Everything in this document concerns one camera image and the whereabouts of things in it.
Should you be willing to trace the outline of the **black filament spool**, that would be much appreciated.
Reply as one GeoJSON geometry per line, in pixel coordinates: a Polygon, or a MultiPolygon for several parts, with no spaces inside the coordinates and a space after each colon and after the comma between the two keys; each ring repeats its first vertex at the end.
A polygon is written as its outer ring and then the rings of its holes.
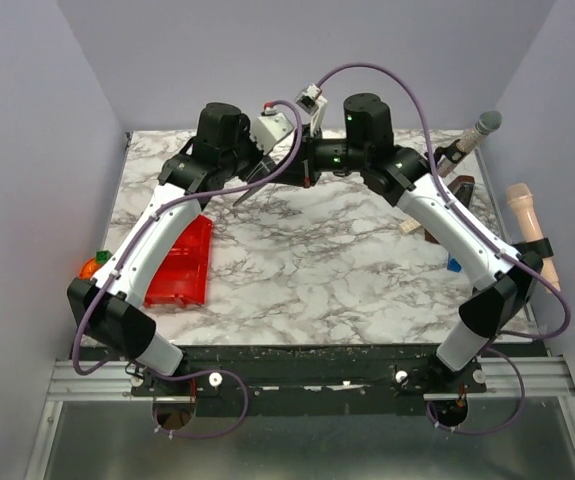
{"type": "Polygon", "coordinates": [[[273,173],[269,174],[268,176],[266,176],[265,178],[263,178],[257,182],[246,183],[247,185],[253,185],[253,187],[245,190],[244,193],[238,199],[236,199],[234,201],[234,203],[233,203],[234,207],[238,207],[241,204],[243,204],[244,202],[246,202],[247,200],[249,200],[252,196],[254,196],[261,189],[263,189],[266,184],[270,183],[276,177],[276,172],[283,165],[285,158],[283,158],[281,160],[278,160],[276,158],[273,158],[273,159],[277,162],[277,169],[273,173]]]}

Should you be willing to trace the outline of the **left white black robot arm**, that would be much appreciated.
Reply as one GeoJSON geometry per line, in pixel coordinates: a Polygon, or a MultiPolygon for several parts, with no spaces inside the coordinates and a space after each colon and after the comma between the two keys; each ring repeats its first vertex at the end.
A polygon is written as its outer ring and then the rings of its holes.
{"type": "Polygon", "coordinates": [[[148,206],[117,251],[90,279],[70,283],[76,336],[89,336],[164,376],[174,375],[183,352],[141,309],[151,281],[208,203],[208,193],[235,177],[258,178],[263,161],[293,129],[270,106],[250,119],[233,105],[207,104],[195,135],[163,164],[148,206]]]}

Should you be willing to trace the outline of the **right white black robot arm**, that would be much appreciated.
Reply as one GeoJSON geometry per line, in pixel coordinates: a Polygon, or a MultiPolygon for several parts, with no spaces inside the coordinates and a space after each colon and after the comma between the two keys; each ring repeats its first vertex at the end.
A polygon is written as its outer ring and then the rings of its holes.
{"type": "Polygon", "coordinates": [[[436,357],[458,372],[525,306],[536,285],[532,274],[543,261],[496,238],[454,197],[441,196],[445,186],[434,182],[428,160],[395,144],[390,109],[379,96],[354,94],[343,110],[345,138],[325,139],[305,127],[296,158],[276,181],[312,187],[324,172],[357,172],[372,192],[419,221],[455,257],[473,293],[436,357]]]}

